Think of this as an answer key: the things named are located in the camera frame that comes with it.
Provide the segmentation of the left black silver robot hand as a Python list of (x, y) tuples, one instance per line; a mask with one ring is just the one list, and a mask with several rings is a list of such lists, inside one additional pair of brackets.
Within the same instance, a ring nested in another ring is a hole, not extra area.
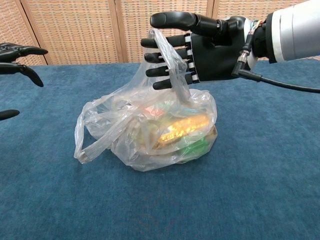
[(43, 87), (39, 75), (25, 64), (16, 63), (16, 60), (28, 55), (44, 56), (48, 51), (37, 46), (24, 46), (10, 42), (0, 44), (0, 74), (13, 75), (21, 73), (27, 76), (35, 85)]

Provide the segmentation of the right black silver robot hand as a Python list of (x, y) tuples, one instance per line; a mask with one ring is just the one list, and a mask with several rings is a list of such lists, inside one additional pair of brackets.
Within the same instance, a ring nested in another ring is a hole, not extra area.
[(242, 16), (213, 19), (191, 12), (155, 13), (150, 25), (156, 29), (178, 29), (184, 34), (167, 37), (187, 63), (187, 84), (231, 80), (232, 71), (245, 45), (250, 20)]

